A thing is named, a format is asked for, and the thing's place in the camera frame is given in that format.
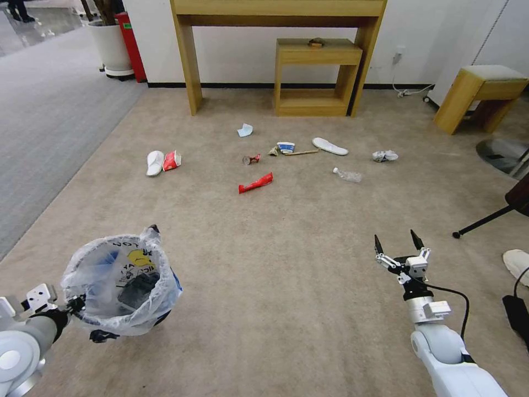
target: black power adapter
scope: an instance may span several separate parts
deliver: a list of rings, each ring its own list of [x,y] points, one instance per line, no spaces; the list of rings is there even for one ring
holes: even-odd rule
[[[522,274],[516,280],[512,295],[506,295],[502,300],[511,328],[524,340],[529,352],[529,312],[523,299],[519,298],[516,293],[518,283],[527,271],[529,271],[529,267],[522,271]]]

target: gray tile floor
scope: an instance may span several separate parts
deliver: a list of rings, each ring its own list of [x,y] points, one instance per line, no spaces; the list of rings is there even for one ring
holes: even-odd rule
[[[0,57],[83,26],[73,8],[28,7],[28,13],[36,22],[15,21],[9,14],[7,3],[0,4]]]
[[[147,88],[100,62],[86,27],[0,57],[0,259]]]

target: black tripod leg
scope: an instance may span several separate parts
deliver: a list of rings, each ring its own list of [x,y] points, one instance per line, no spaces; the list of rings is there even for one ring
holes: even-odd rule
[[[453,232],[452,233],[452,237],[459,238],[462,235],[470,232],[471,230],[474,230],[474,229],[476,229],[476,228],[478,228],[478,227],[480,227],[480,226],[482,226],[482,225],[484,225],[486,223],[489,223],[490,221],[492,221],[492,220],[494,220],[494,219],[496,219],[496,218],[498,218],[498,217],[500,217],[500,216],[502,216],[502,215],[504,215],[504,214],[506,214],[506,213],[508,213],[508,212],[510,212],[512,210],[514,210],[514,208],[512,208],[511,206],[506,206],[506,207],[504,207],[504,208],[502,208],[502,209],[490,214],[489,216],[486,216],[483,219],[480,219],[477,222],[472,223],[470,226],[467,226],[466,228],[463,228],[463,229],[459,230],[458,232]]]

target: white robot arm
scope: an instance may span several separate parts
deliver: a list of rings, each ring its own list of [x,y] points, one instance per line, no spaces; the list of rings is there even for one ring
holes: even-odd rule
[[[47,284],[29,291],[21,303],[14,297],[0,297],[0,397],[23,396],[36,384],[42,377],[45,354],[71,314],[84,307],[84,297],[64,307],[55,305],[56,300],[55,290]],[[22,320],[24,312],[31,316]]]
[[[447,301],[434,301],[433,293],[428,290],[429,285],[425,283],[430,249],[424,247],[413,230],[411,232],[413,243],[419,250],[417,256],[391,258],[384,254],[375,236],[376,261],[397,275],[398,282],[404,287],[404,301],[415,325],[411,336],[413,351],[426,366],[437,396],[507,397],[492,375],[478,367],[467,352],[462,338],[466,318],[462,336],[439,324],[451,309]]]

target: carpet floor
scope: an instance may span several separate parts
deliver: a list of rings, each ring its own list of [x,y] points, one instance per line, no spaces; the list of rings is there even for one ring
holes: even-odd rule
[[[0,58],[0,259],[146,89],[100,62],[85,28]]]
[[[410,228],[432,249],[430,282],[471,300],[473,358],[509,396],[526,395],[529,360],[501,302],[514,284],[501,255],[528,249],[529,223],[509,213],[451,237],[503,207],[515,183],[476,155],[485,133],[465,125],[448,136],[433,108],[394,92],[365,92],[354,119],[275,117],[270,90],[204,93],[191,117],[183,89],[146,91],[0,263],[0,291],[22,296],[58,285],[82,244],[157,223],[184,288],[141,337],[95,345],[71,324],[30,395],[434,396],[410,346],[402,287],[374,260],[375,233],[389,255],[414,253]],[[526,135],[528,109],[518,101],[496,135]],[[243,122],[255,130],[239,138]],[[315,136],[350,153],[266,155],[280,140],[312,149]],[[147,178],[154,149],[178,150],[182,167]],[[373,162],[381,149],[400,158]],[[257,153],[258,164],[242,164]],[[333,167],[364,179],[342,181]],[[238,194],[270,171],[270,185]],[[450,302],[446,323],[459,330],[462,299],[435,295]],[[520,295],[527,301],[528,289]]]

